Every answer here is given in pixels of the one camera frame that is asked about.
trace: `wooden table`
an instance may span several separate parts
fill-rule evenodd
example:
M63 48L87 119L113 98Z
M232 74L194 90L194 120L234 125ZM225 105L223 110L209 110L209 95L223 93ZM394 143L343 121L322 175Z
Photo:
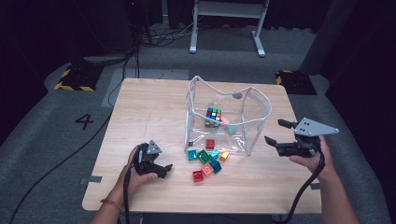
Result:
M295 121L288 95L278 85L209 82L221 91L253 86L271 101L272 114L250 156L230 155L222 170L194 183L192 171L202 164L189 161L184 151L186 94L189 81L126 78L120 89L82 205L98 210L113 188L134 146L154 140L163 150L155 161L173 163L165 179L141 187L130 202L131 211L180 213L287 214L297 191L311 175L303 166L279 157L265 143L294 141L293 131L277 125L278 119ZM320 213L320 192L308 188L295 213Z

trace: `transparent bag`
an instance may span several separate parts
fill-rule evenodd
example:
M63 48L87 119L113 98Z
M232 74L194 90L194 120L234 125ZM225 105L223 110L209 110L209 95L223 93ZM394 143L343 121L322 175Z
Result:
M267 96L254 87L222 92L200 77L189 84L186 97L185 150L228 150L250 155L272 106ZM206 140L215 140L214 148Z

